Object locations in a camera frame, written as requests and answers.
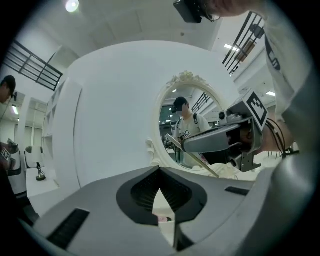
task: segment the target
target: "gray sleeve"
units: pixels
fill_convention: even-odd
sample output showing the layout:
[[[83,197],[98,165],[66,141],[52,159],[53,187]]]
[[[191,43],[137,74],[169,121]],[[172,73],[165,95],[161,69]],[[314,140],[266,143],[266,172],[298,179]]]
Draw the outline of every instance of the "gray sleeve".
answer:
[[[176,122],[176,124],[175,124],[175,129],[174,129],[174,132],[173,132],[173,137],[175,138],[175,139],[177,139],[178,138],[178,136],[179,136],[179,131],[178,131],[179,129],[178,129],[178,122]]]
[[[210,130],[210,125],[209,125],[207,119],[205,119],[202,115],[198,114],[196,116],[196,119],[198,121],[199,129],[200,129],[201,133]]]

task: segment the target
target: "black cap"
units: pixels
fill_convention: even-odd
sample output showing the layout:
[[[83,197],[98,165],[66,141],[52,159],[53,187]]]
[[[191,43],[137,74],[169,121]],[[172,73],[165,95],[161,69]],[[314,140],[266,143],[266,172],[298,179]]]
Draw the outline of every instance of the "black cap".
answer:
[[[16,79],[12,75],[7,75],[1,82],[1,85],[4,83],[7,84],[7,86],[10,89],[11,98],[14,96],[14,92],[16,89]]]
[[[186,100],[186,98],[184,97],[178,97],[175,99],[173,105],[176,107],[176,108],[179,108],[181,107],[182,105],[188,103],[188,101]]]

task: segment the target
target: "black strip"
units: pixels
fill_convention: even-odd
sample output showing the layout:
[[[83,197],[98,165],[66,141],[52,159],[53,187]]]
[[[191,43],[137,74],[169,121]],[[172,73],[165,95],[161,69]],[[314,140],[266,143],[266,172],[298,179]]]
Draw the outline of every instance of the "black strip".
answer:
[[[241,195],[241,196],[246,196],[250,192],[249,189],[238,188],[238,187],[234,187],[234,186],[227,187],[225,189],[225,191],[233,193],[233,194]]]
[[[20,168],[17,170],[8,170],[8,176],[17,176],[17,175],[20,175],[21,172],[22,172],[22,168],[20,166]]]
[[[80,230],[87,219],[89,212],[82,209],[75,209],[47,238],[49,242],[66,249]]]

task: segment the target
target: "mirror frame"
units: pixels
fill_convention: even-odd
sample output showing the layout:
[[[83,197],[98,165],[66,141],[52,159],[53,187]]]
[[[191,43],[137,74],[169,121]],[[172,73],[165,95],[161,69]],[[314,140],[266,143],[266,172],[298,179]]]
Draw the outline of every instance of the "mirror frame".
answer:
[[[211,98],[214,98],[216,103],[224,110],[228,108],[227,101],[221,96],[218,95],[216,90],[208,84],[203,78],[198,75],[194,75],[190,71],[184,71],[178,76],[174,76],[171,81],[169,81],[166,86],[164,86],[158,94],[156,99],[156,104],[153,109],[153,115],[151,117],[151,128],[152,136],[146,140],[147,152],[151,155],[151,166],[160,166],[167,168],[175,168],[181,171],[188,173],[196,173],[204,176],[214,177],[209,171],[204,168],[197,169],[188,169],[178,163],[176,163],[166,151],[160,135],[159,129],[159,116],[163,106],[163,102],[169,92],[183,86],[194,86],[196,89],[201,89],[203,92],[207,93]]]

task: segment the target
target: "white t-shirt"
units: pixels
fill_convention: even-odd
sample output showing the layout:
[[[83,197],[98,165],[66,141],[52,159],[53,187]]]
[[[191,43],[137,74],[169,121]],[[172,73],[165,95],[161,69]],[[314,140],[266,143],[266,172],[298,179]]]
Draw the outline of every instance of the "white t-shirt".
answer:
[[[202,115],[197,114],[196,120],[198,124],[195,124],[194,115],[192,115],[187,120],[184,120],[182,118],[180,122],[177,122],[174,130],[174,138],[177,139],[180,136],[189,138],[196,134],[210,130],[210,125],[208,124],[208,121]],[[200,159],[200,155],[198,153],[194,153],[194,155]],[[188,154],[183,155],[183,163],[188,167],[194,167],[199,165]]]
[[[296,28],[272,3],[266,7],[264,31],[266,62],[274,84],[275,118],[283,120],[282,114],[307,80],[313,62]]]

